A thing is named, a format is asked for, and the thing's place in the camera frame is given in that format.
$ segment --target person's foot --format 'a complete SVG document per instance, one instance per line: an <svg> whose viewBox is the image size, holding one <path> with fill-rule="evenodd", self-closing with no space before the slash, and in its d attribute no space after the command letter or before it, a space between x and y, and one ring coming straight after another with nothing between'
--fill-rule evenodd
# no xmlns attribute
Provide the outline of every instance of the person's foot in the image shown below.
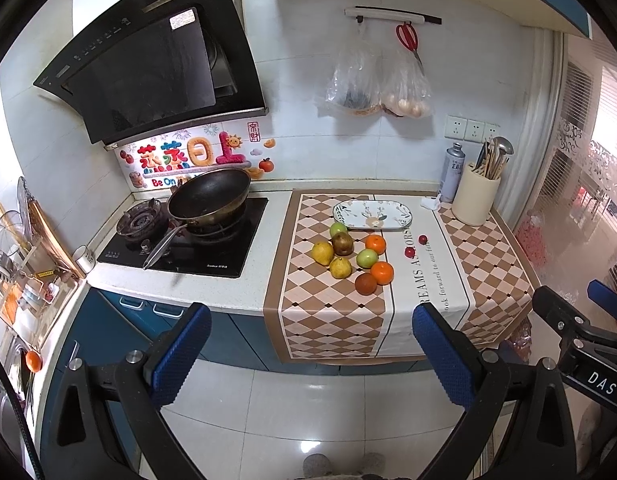
<svg viewBox="0 0 617 480"><path fill-rule="evenodd" d="M366 453L359 462L357 473L360 475L381 476L386 468L386 457L380 453Z"/></svg>
<svg viewBox="0 0 617 480"><path fill-rule="evenodd" d="M318 478L333 474L333 464L325 455L314 453L304 459L304 477Z"/></svg>

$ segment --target pan handle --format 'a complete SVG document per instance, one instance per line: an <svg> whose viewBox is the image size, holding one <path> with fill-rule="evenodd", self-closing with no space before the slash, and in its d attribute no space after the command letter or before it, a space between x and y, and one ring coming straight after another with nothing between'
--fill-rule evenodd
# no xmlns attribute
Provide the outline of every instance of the pan handle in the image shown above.
<svg viewBox="0 0 617 480"><path fill-rule="evenodd" d="M159 258L164 256L164 253L166 252L167 248L171 244L171 240L175 238L175 235L178 234L178 232L184 229L185 227L186 227L186 224L177 226L175 229L170 231L169 234L167 234L164 238L159 240L159 243L155 246L155 249L153 249L153 251L148 255L146 261L144 262L144 265L142 266L142 269L144 270L148 269L157 260L159 260Z"/></svg>

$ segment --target yellow pear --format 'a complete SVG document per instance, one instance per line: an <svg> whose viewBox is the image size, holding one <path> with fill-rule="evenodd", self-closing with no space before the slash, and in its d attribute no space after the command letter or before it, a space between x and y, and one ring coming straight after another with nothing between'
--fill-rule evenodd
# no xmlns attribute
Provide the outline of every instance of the yellow pear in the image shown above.
<svg viewBox="0 0 617 480"><path fill-rule="evenodd" d="M328 267L328 264L331 263L333 256L335 256L335 251L330 243L317 242L311 249L310 255L318 264Z"/></svg>
<svg viewBox="0 0 617 480"><path fill-rule="evenodd" d="M335 258L328 267L333 275L333 278L342 280L348 278L352 272L351 263L346 258Z"/></svg>

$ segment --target range hood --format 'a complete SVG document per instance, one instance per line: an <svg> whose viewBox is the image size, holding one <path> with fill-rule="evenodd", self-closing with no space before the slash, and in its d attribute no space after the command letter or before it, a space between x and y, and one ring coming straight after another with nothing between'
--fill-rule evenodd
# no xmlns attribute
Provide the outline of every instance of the range hood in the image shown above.
<svg viewBox="0 0 617 480"><path fill-rule="evenodd" d="M73 107L107 149L267 113L233 0L121 0L34 85Z"/></svg>

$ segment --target blue gripper pad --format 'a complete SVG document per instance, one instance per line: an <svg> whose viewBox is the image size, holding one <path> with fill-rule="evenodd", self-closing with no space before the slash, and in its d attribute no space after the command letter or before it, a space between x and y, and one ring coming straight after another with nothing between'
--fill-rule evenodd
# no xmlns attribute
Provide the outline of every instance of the blue gripper pad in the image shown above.
<svg viewBox="0 0 617 480"><path fill-rule="evenodd" d="M468 410L482 373L479 352L461 332L451 329L432 306L422 303L413 311L413 335L431 362L453 404Z"/></svg>
<svg viewBox="0 0 617 480"><path fill-rule="evenodd" d="M586 289L589 300L597 303L617 320L617 294L599 280L592 280Z"/></svg>
<svg viewBox="0 0 617 480"><path fill-rule="evenodd" d="M168 332L148 349L144 381L156 408L172 403L210 335L210 310L193 303Z"/></svg>

